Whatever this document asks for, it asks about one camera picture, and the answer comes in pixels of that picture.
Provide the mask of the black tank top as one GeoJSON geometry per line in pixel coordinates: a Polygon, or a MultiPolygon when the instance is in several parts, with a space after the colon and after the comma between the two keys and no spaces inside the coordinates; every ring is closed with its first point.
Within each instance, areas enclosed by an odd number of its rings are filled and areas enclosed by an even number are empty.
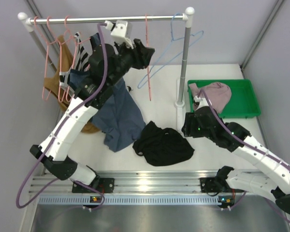
{"type": "Polygon", "coordinates": [[[159,128],[153,121],[144,127],[132,148],[136,155],[155,167],[178,164],[194,154],[193,147],[178,131],[159,128]]]}

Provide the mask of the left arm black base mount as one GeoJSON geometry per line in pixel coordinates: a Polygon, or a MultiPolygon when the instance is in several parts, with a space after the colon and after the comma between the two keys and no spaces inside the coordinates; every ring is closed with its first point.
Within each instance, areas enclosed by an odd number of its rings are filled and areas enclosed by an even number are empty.
{"type": "MultiPolygon", "coordinates": [[[[113,193],[115,187],[114,178],[100,178],[98,184],[94,184],[92,188],[100,193],[113,193]]],[[[93,191],[74,183],[72,186],[72,193],[93,193],[93,191]]]]}

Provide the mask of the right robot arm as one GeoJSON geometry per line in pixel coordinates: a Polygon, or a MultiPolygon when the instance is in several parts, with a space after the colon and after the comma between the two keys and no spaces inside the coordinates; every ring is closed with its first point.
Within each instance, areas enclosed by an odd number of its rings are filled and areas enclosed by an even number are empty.
{"type": "Polygon", "coordinates": [[[259,143],[247,129],[235,122],[224,123],[210,107],[204,106],[185,114],[182,132],[186,137],[211,140],[264,174],[258,176],[223,166],[212,180],[218,192],[230,189],[252,192],[290,214],[290,165],[259,143]]]}

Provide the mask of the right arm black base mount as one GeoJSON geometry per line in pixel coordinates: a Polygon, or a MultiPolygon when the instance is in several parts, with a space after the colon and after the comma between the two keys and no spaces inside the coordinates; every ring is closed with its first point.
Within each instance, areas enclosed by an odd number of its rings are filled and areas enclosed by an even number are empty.
{"type": "Polygon", "coordinates": [[[226,182],[227,177],[231,171],[234,171],[234,168],[223,166],[217,171],[215,177],[201,177],[201,192],[207,194],[213,193],[212,196],[216,196],[222,192],[231,192],[232,190],[226,182]]]}

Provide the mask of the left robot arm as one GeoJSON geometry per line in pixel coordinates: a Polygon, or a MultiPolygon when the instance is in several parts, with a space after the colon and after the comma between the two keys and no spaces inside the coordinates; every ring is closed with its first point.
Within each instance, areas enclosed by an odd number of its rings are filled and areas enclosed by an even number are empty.
{"type": "Polygon", "coordinates": [[[40,145],[33,145],[30,153],[59,180],[71,180],[89,192],[99,188],[100,176],[68,156],[72,143],[113,94],[113,88],[131,69],[149,66],[155,49],[134,39],[132,46],[101,42],[92,48],[89,73],[74,92],[65,115],[40,145]]]}

